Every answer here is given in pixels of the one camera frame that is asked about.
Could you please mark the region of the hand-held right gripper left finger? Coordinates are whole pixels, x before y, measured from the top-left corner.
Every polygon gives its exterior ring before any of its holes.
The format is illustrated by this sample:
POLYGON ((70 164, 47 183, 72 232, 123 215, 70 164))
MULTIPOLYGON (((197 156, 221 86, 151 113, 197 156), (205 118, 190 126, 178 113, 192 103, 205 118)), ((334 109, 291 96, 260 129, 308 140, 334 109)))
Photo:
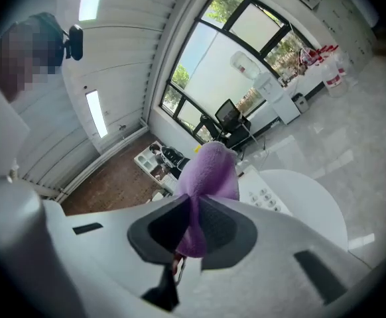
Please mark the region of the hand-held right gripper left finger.
POLYGON ((173 251, 188 218, 186 196, 67 216, 43 203, 59 271, 46 284, 49 317, 184 317, 173 251))

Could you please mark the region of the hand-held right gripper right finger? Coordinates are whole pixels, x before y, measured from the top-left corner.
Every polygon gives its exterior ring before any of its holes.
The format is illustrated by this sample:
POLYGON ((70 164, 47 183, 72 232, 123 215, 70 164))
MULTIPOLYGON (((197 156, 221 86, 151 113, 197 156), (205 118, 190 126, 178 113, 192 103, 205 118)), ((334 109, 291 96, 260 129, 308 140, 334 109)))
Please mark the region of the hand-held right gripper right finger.
POLYGON ((304 223, 230 199, 206 201, 251 220, 257 240, 235 266, 203 271, 180 317, 339 317, 363 297, 369 268, 304 223))

